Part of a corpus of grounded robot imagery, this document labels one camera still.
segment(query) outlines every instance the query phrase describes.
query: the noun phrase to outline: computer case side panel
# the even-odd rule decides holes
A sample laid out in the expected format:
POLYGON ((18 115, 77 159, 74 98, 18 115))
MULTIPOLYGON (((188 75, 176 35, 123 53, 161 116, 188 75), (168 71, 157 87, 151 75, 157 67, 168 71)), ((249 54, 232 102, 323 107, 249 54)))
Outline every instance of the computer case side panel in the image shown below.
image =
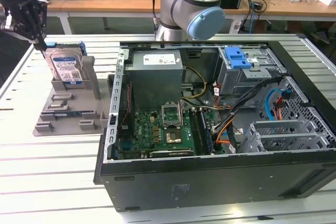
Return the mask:
POLYGON ((117 211, 304 198, 336 178, 336 152, 102 164, 117 211))

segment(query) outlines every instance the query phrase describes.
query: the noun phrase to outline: wire bundle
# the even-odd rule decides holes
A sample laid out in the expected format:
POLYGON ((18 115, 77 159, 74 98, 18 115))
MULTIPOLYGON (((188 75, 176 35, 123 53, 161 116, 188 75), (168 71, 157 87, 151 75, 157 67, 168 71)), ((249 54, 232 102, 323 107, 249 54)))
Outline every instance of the wire bundle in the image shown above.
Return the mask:
POLYGON ((245 28, 245 23, 248 19, 248 16, 250 16, 251 14, 251 17, 250 17, 250 28, 249 28, 249 34, 252 32, 252 28, 253 28, 253 22, 254 22, 254 15, 257 14, 258 17, 257 19, 259 19, 259 17, 261 16, 261 14, 266 11, 267 9, 267 3, 265 0, 262 0, 263 3, 264 3, 264 8, 262 10, 257 10, 255 8, 255 5, 254 5, 254 2, 252 0, 247 0, 248 1, 248 13, 246 15, 246 17, 244 18, 244 21, 242 22, 242 25, 240 27, 240 30, 243 30, 245 28))
POLYGON ((238 100, 232 105, 232 107, 228 111, 228 117, 225 120, 221 121, 215 127, 216 132, 218 132, 219 129, 220 129, 219 134, 218 134, 217 139, 216 139, 216 143, 217 142, 219 143, 221 134, 226 129, 230 143, 232 144, 232 146, 234 148, 237 148, 237 142, 236 142, 236 139, 235 139, 235 136, 234 136, 233 125, 232 125, 232 121, 235 118, 236 113, 238 112, 238 110, 242 106, 245 105, 245 103, 247 101, 249 101, 253 97, 255 97, 263 87, 265 87, 269 84, 272 84, 272 83, 279 83, 282 79, 283 79, 283 77, 280 76, 280 77, 274 77, 274 78, 262 81, 262 82, 258 83, 257 85, 255 85, 250 90, 248 90, 247 92, 245 92, 240 98, 238 98, 238 100))
POLYGON ((126 120, 128 114, 130 113, 130 90, 131 90, 131 87, 129 84, 127 84, 127 111, 119 127, 121 127, 124 124, 124 121, 126 120))
MULTIPOLYGON (((273 115, 270 113, 270 108, 269 108, 269 98, 271 97, 271 95, 272 95, 274 92, 279 92, 280 94, 282 94, 283 91, 280 90, 280 89, 272 89, 272 90, 267 94, 267 96, 266 96, 266 98, 265 98, 265 110, 266 110, 266 113, 267 113, 267 115, 268 115, 268 117, 269 117, 269 119, 270 119, 271 121, 274 121, 274 117, 273 117, 273 115)), ((282 97, 281 97, 281 96, 280 96, 279 99, 276 101, 276 103, 280 103, 280 102, 282 102, 282 97)), ((276 119, 280 120, 279 117, 278 117, 278 115, 276 114, 276 108, 275 108, 275 107, 274 107, 274 115, 276 116, 276 119)))

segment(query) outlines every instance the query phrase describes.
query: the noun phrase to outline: blue hard drive label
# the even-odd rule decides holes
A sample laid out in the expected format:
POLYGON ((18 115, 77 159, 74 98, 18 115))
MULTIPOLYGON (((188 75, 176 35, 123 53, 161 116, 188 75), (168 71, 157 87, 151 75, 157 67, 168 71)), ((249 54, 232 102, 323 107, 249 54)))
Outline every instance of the blue hard drive label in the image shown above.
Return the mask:
POLYGON ((83 79, 74 57, 53 58, 54 66, 61 80, 66 84, 81 84, 83 79))

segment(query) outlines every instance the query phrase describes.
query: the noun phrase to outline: table leg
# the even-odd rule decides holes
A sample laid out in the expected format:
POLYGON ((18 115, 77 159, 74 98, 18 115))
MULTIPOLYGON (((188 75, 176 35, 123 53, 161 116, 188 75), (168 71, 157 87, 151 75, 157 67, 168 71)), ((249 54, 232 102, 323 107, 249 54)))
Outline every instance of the table leg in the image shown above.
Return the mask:
POLYGON ((64 34, 72 34, 71 27, 69 24, 69 15, 68 13, 61 13, 59 19, 63 27, 64 34))
POLYGON ((242 23, 241 18, 234 18, 231 23, 229 34, 237 34, 239 33, 240 25, 242 23))
POLYGON ((105 30, 110 29, 110 27, 109 27, 109 23, 108 23, 106 17, 103 18, 103 24, 104 24, 104 29, 105 29, 105 30))

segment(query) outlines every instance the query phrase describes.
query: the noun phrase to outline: metal frame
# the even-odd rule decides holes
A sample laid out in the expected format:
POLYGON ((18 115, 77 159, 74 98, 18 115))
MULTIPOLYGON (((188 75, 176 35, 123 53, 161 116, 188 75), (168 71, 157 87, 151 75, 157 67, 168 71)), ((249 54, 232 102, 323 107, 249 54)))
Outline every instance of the metal frame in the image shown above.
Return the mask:
MULTIPOLYGON (((151 18, 151 13, 131 13, 131 12, 72 12, 72 11, 60 11, 53 12, 48 11, 48 16, 58 17, 61 21, 62 28, 66 35, 71 35, 71 25, 69 22, 69 17, 101 17, 101 18, 112 18, 112 17, 126 17, 126 18, 151 18)), ((239 27, 244 20, 246 14, 225 14, 226 19, 232 19, 232 24, 230 27, 229 34, 237 34, 239 32, 239 27)), ((259 17, 260 20, 297 20, 297 21, 334 21, 336 22, 336 17, 321 17, 321 16, 288 16, 288 15, 267 15, 263 14, 259 17)))

